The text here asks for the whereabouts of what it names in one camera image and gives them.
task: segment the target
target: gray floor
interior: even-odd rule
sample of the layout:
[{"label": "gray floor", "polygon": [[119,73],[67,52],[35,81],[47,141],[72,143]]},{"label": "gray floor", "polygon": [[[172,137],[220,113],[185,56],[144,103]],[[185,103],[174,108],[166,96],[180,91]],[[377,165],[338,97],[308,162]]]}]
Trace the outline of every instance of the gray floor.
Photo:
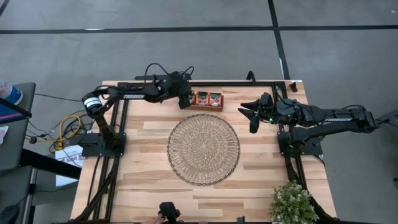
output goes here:
[{"label": "gray floor", "polygon": [[[275,8],[280,26],[398,24],[396,1],[276,0]],[[265,0],[11,0],[0,17],[2,30],[271,24]],[[398,107],[398,30],[283,31],[281,36],[290,77],[304,81],[311,104],[362,104],[375,116]],[[103,80],[143,75],[151,62],[169,70],[194,65],[194,79],[240,79],[248,70],[258,79],[282,78],[273,31],[0,35],[0,78],[36,82],[44,94],[80,98]],[[79,103],[36,96],[32,121],[50,129],[80,109]],[[324,140],[341,219],[396,223],[397,135],[398,129],[385,126],[370,135]],[[48,154],[47,145],[25,147]],[[58,202],[38,206],[35,223],[66,221],[73,194],[51,195]]]}]

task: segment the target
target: potted plant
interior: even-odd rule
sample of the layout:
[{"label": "potted plant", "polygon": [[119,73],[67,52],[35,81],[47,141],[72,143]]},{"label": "potted plant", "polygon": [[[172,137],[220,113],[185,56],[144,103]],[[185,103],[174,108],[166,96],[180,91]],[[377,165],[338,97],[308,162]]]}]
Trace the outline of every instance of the potted plant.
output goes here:
[{"label": "potted plant", "polygon": [[274,188],[271,218],[284,224],[311,224],[318,220],[310,204],[310,193],[295,181]]}]

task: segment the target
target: woven placemat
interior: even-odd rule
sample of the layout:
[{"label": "woven placemat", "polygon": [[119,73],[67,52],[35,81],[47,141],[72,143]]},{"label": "woven placemat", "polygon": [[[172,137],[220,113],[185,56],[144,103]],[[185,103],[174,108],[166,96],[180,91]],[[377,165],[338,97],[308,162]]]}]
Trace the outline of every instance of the woven placemat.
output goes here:
[{"label": "woven placemat", "polygon": [[181,179],[194,185],[211,185],[232,174],[239,161],[240,145],[226,121],[209,114],[196,114],[173,129],[167,155]]}]

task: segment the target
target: white paper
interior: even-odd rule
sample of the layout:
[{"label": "white paper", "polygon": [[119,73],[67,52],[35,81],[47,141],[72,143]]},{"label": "white paper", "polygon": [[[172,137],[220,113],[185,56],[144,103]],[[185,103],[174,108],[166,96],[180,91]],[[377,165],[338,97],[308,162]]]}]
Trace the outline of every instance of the white paper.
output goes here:
[{"label": "white paper", "polygon": [[[84,158],[81,156],[83,148],[76,145],[76,146],[68,146],[63,150],[55,151],[55,159],[58,161],[66,162],[67,164],[83,167]],[[61,175],[55,176],[55,185],[57,187],[62,187],[67,184],[74,183],[78,180],[64,177]]]}]

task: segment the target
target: wooden table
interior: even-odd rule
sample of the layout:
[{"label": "wooden table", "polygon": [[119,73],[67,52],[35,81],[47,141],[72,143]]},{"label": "wooden table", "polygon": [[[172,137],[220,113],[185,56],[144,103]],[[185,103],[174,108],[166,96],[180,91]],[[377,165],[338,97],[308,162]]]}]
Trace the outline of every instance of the wooden table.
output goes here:
[{"label": "wooden table", "polygon": [[[105,81],[104,85],[117,85]],[[130,101],[126,120],[127,146],[121,158],[112,222],[143,222],[157,215],[161,202],[173,202],[185,222],[235,222],[269,220],[270,194],[273,187],[285,184],[287,173],[284,158],[279,153],[277,125],[262,123],[257,134],[249,133],[249,120],[238,112],[240,103],[258,99],[270,87],[193,87],[194,90],[222,91],[223,112],[180,110],[178,99],[162,104]],[[288,88],[289,98],[308,103],[303,83],[298,92]],[[118,117],[122,111],[120,104]],[[235,171],[224,181],[200,187],[180,180],[167,159],[167,139],[175,125],[187,116],[207,113],[229,122],[241,143],[241,156]],[[111,111],[106,113],[108,122]],[[302,156],[308,189],[317,202],[332,216],[336,215],[323,164],[313,156]],[[85,208],[96,158],[88,158],[81,172],[71,218]],[[98,187],[102,160],[95,177]],[[108,196],[103,197],[101,217],[104,217]]]}]

